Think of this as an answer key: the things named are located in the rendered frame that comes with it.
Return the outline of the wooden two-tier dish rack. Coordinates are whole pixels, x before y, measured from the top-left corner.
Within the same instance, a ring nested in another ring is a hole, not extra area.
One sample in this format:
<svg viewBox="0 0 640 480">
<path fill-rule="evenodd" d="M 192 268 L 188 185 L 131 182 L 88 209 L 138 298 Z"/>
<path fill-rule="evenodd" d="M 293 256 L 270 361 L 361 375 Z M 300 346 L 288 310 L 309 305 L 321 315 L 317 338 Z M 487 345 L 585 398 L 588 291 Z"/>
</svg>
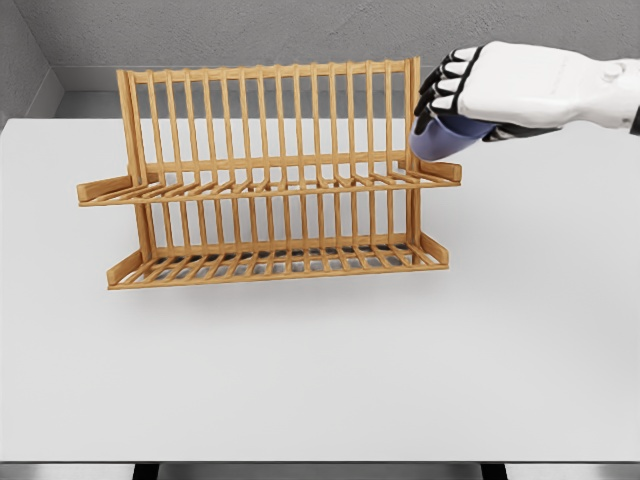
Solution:
<svg viewBox="0 0 640 480">
<path fill-rule="evenodd" d="M 127 172 L 77 188 L 135 211 L 109 288 L 446 269 L 421 196 L 461 169 L 409 148 L 419 73 L 416 57 L 119 71 Z"/>
</svg>

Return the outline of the blue cup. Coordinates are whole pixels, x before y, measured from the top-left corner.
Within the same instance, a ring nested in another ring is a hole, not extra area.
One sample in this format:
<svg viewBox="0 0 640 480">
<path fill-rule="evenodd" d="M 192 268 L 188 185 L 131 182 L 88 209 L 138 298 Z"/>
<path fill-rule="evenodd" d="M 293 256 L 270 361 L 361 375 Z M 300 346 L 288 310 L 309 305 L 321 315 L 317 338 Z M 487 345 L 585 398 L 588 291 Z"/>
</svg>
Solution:
<svg viewBox="0 0 640 480">
<path fill-rule="evenodd" d="M 436 161 L 468 148 L 484 138 L 496 124 L 470 119 L 461 115 L 441 115 L 431 120 L 421 134 L 414 129 L 409 135 L 411 151 L 424 161 Z"/>
</svg>

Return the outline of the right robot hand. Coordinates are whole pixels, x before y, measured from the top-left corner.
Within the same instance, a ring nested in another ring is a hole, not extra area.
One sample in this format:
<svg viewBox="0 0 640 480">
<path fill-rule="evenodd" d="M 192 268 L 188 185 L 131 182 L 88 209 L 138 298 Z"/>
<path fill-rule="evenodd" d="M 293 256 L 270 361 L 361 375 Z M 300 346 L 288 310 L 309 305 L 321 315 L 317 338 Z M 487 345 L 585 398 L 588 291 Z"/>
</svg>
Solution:
<svg viewBox="0 0 640 480">
<path fill-rule="evenodd" d="M 424 80 L 413 133 L 446 117 L 489 123 L 487 141 L 531 137 L 577 118 L 593 60 L 573 51 L 493 41 L 450 52 Z"/>
</svg>

